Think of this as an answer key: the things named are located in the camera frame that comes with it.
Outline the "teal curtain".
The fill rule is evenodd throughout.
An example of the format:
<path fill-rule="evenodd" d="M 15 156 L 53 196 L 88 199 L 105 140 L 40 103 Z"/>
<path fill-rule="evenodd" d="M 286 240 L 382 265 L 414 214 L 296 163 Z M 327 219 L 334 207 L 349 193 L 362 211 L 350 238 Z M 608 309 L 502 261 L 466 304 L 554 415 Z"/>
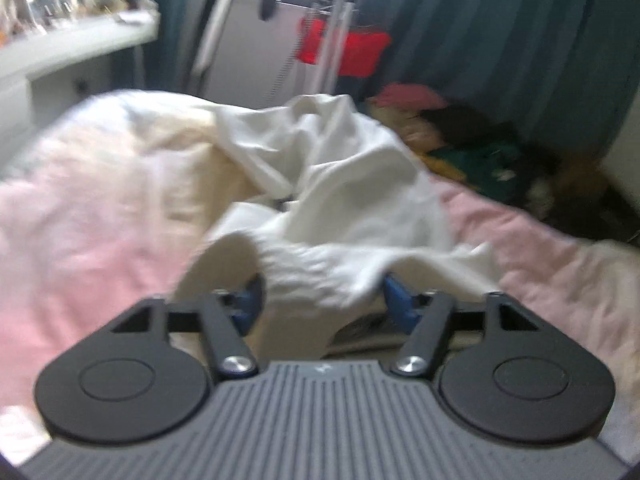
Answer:
<path fill-rule="evenodd" d="M 154 1 L 162 21 L 145 48 L 146 84 L 186 92 L 206 0 Z M 258 108 L 302 92 L 313 67 L 296 66 L 272 93 L 306 10 L 285 1 L 267 23 L 259 1 L 233 3 L 201 96 Z M 373 75 L 338 80 L 356 102 L 391 82 L 426 84 L 535 142 L 602 152 L 638 91 L 639 0 L 360 0 L 357 11 L 358 25 L 392 41 Z"/>

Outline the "white dressing desk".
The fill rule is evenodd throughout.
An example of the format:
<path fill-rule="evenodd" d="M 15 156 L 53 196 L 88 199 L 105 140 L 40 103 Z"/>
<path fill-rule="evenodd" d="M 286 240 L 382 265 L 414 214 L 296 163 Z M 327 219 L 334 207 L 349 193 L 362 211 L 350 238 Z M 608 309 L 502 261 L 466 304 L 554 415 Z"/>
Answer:
<path fill-rule="evenodd" d="M 1 165 L 6 166 L 66 110 L 110 91 L 115 52 L 134 54 L 144 86 L 143 46 L 157 40 L 160 14 L 124 11 L 71 21 L 1 48 Z"/>

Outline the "pink bed quilt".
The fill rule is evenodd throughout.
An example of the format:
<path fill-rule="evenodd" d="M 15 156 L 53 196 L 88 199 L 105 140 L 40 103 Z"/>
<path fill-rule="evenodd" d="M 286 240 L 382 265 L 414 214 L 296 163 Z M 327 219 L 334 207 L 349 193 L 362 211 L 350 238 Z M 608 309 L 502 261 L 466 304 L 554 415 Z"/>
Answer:
<path fill-rule="evenodd" d="M 29 405 L 32 383 L 47 362 L 139 299 L 174 300 L 207 232 L 230 206 L 260 196 L 218 144 L 217 106 L 166 92 L 96 96 L 50 125 L 6 170 L 3 406 Z M 495 290 L 520 300 L 610 368 L 617 393 L 602 438 L 636 462 L 638 250 L 562 234 L 425 170 L 457 243 L 490 248 L 500 274 Z M 325 356 L 399 344 L 382 310 L 341 328 Z"/>

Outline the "red cloth on rack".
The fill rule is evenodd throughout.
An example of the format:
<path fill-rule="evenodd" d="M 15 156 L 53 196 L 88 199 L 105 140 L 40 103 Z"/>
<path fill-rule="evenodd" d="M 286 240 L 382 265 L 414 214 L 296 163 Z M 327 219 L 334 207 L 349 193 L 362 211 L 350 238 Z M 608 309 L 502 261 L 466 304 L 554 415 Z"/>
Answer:
<path fill-rule="evenodd" d="M 313 18 L 308 25 L 301 20 L 299 31 L 306 32 L 296 60 L 314 65 L 320 49 L 321 36 L 328 21 Z M 392 43 L 392 37 L 382 30 L 372 27 L 351 29 L 346 37 L 340 70 L 340 77 L 367 78 L 374 74 L 384 50 Z"/>

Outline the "pile of coloured clothes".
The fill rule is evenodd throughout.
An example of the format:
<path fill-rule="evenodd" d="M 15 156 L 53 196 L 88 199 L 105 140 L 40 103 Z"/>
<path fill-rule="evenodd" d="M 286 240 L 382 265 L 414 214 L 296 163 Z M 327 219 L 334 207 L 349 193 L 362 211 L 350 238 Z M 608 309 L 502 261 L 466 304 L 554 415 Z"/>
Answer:
<path fill-rule="evenodd" d="M 493 122 L 420 84 L 389 84 L 367 99 L 366 110 L 434 174 L 563 233 L 639 243 L 638 212 L 589 154 L 526 141 L 512 122 Z"/>

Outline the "metal drying rack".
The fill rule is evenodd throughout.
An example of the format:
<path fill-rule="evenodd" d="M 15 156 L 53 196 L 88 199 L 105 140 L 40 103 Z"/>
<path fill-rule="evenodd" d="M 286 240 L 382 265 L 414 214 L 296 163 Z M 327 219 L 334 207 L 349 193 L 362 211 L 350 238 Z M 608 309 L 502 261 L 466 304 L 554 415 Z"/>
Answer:
<path fill-rule="evenodd" d="M 269 90 L 267 104 L 271 104 L 280 93 L 294 63 L 299 61 L 299 55 L 303 53 L 305 41 L 311 40 L 312 25 L 320 20 L 323 11 L 329 12 L 329 18 L 320 28 L 318 50 L 314 58 L 316 70 L 309 84 L 309 92 L 334 91 L 357 3 L 358 0 L 314 0 L 311 3 L 311 7 L 304 14 L 302 29 L 297 33 L 294 48 L 288 54 Z"/>

